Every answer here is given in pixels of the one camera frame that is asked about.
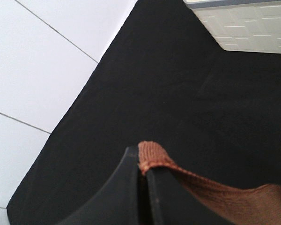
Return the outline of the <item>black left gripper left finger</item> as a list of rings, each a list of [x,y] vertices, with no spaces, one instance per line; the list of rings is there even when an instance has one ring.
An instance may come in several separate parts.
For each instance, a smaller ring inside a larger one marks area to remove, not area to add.
[[[138,148],[128,147],[116,170],[83,206],[60,225],[138,225]]]

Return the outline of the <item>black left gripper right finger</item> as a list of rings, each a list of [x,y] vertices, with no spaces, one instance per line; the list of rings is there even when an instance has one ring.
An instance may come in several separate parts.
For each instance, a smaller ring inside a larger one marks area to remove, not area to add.
[[[165,168],[147,172],[157,217],[163,225],[212,225],[214,215]]]

